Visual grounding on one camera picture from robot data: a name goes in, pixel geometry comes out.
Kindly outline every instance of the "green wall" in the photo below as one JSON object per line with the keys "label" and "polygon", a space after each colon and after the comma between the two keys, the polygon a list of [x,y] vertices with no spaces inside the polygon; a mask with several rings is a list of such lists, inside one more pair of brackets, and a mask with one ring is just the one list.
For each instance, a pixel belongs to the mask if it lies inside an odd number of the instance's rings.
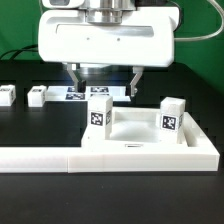
{"label": "green wall", "polygon": [[[184,8],[183,25],[176,37],[205,35],[219,28],[221,19],[206,0],[173,1]],[[224,0],[217,2],[224,7]],[[1,0],[0,54],[36,44],[39,19],[38,0]],[[24,53],[18,59],[37,60],[39,56]],[[176,43],[175,61],[188,65],[224,95],[224,33],[203,42]]]}

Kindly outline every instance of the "black cable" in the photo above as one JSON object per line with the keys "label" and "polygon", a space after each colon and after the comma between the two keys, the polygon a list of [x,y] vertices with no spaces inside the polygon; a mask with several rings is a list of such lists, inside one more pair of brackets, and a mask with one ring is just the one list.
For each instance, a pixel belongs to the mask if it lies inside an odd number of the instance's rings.
{"label": "black cable", "polygon": [[17,50],[16,53],[14,53],[11,58],[9,59],[10,61],[11,60],[14,60],[19,54],[21,54],[24,50],[27,50],[27,49],[32,49],[32,48],[37,48],[38,47],[38,44],[33,44],[33,45],[29,45],[29,46],[26,46],[24,48],[22,48],[21,50]]}
{"label": "black cable", "polygon": [[23,50],[11,50],[11,51],[7,51],[7,52],[5,52],[4,54],[2,54],[1,56],[0,56],[0,60],[2,60],[2,58],[5,56],[5,55],[7,55],[7,54],[10,54],[10,53],[13,53],[13,52],[20,52],[20,51],[22,51],[22,52],[38,52],[38,50],[32,50],[32,49],[23,49]]}

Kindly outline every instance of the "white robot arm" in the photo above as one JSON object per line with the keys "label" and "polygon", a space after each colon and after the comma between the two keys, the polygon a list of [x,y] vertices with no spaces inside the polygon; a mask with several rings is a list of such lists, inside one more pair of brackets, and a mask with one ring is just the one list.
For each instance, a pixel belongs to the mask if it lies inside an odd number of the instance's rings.
{"label": "white robot arm", "polygon": [[56,9],[40,20],[40,56],[66,63],[78,92],[85,91],[85,83],[71,64],[133,66],[136,76],[127,95],[134,96],[145,66],[167,67],[173,62],[173,31],[180,16],[177,7],[139,7],[141,2],[147,1],[43,0],[46,7]]}

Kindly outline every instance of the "white cube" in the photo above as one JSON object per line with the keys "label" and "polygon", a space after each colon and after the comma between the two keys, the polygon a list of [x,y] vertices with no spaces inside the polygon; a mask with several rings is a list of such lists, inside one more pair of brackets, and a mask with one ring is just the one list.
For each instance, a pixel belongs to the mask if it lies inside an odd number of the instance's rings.
{"label": "white cube", "polygon": [[46,101],[46,86],[33,86],[27,94],[29,107],[43,107]]}
{"label": "white cube", "polygon": [[11,106],[16,99],[16,88],[14,85],[3,85],[0,87],[0,106]]}
{"label": "white cube", "polygon": [[112,131],[113,98],[94,95],[88,101],[88,137],[109,139]]}
{"label": "white cube", "polygon": [[180,143],[186,100],[166,97],[160,107],[160,141]]}

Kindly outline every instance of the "white tray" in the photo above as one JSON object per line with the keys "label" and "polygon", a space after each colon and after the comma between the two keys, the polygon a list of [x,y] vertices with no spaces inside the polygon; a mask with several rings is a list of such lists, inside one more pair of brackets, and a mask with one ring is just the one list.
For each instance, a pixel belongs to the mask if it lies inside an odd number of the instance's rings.
{"label": "white tray", "polygon": [[69,156],[69,172],[216,171],[219,153],[188,114],[181,144],[158,140],[157,109],[113,108],[110,140],[82,139],[82,153]]}
{"label": "white tray", "polygon": [[188,114],[181,144],[161,144],[159,110],[113,108],[111,140],[82,139],[82,148],[0,148],[0,172],[216,171],[219,153]]}

